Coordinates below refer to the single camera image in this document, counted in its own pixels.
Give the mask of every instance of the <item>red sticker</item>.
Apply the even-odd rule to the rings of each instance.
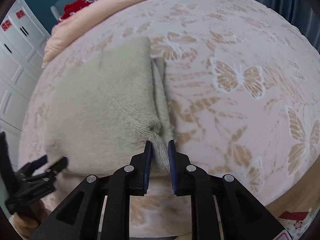
[[[6,20],[4,23],[2,23],[1,28],[6,31],[7,29],[9,29],[11,27],[11,22],[9,20]]]
[[[24,11],[20,10],[18,12],[16,12],[16,16],[18,17],[18,19],[21,19],[23,16],[25,16]]]

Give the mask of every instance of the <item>wooden floor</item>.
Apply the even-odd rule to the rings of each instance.
[[[279,217],[284,211],[313,214],[320,206],[320,157],[307,173],[285,194],[270,203],[266,208]]]

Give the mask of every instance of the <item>gray curtain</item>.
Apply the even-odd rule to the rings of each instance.
[[[256,0],[273,9],[296,26],[320,52],[320,17],[316,16],[306,0]]]

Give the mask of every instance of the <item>cabinet handle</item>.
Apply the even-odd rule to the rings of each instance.
[[[20,28],[20,30],[22,31],[22,33],[23,33],[25,36],[27,36],[26,33],[22,30],[22,28]]]
[[[25,31],[25,33],[27,34],[27,35],[29,35],[29,33],[27,32],[27,30],[22,26],[22,29]]]
[[[9,49],[7,45],[4,45],[4,46],[5,46],[5,47],[7,48],[7,50],[12,54],[11,49]]]

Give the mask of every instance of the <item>folded sweater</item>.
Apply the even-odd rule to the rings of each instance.
[[[45,137],[49,162],[66,156],[70,173],[110,175],[150,140],[152,174],[167,174],[173,135],[163,76],[164,61],[150,57],[147,37],[102,50],[72,69],[52,102]]]

